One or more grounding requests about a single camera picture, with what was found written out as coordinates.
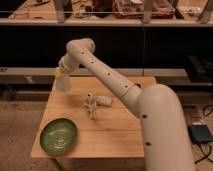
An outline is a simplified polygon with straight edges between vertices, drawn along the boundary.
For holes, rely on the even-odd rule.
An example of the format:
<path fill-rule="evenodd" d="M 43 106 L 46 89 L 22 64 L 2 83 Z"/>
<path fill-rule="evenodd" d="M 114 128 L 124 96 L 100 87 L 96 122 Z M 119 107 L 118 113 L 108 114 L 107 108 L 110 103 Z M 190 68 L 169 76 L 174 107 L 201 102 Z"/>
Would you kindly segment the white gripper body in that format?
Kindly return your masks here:
<path fill-rule="evenodd" d="M 79 62 L 69 56 L 63 56 L 59 61 L 59 68 L 65 74 L 71 74 L 78 67 Z"/>

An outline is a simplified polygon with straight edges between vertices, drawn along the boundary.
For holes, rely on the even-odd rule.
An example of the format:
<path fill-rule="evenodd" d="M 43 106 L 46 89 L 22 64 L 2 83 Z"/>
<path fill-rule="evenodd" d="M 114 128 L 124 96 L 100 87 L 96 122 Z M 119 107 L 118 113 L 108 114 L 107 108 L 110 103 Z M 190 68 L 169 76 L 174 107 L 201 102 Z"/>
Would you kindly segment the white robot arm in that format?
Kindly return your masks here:
<path fill-rule="evenodd" d="M 141 120 L 146 171 L 196 171 L 184 112 L 176 93 L 166 85 L 145 88 L 94 56 L 90 38 L 71 40 L 59 61 L 59 71 L 70 74 L 86 67 Z"/>

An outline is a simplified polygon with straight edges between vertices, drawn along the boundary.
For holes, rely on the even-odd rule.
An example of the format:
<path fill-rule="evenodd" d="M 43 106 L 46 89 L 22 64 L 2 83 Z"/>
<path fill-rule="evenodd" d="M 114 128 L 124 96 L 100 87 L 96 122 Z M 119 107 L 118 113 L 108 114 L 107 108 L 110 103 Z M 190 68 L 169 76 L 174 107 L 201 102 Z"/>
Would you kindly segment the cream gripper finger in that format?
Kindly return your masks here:
<path fill-rule="evenodd" d="M 61 71 L 59 67 L 56 67 L 55 71 L 54 71 L 54 75 L 56 79 L 59 79 L 61 76 Z"/>

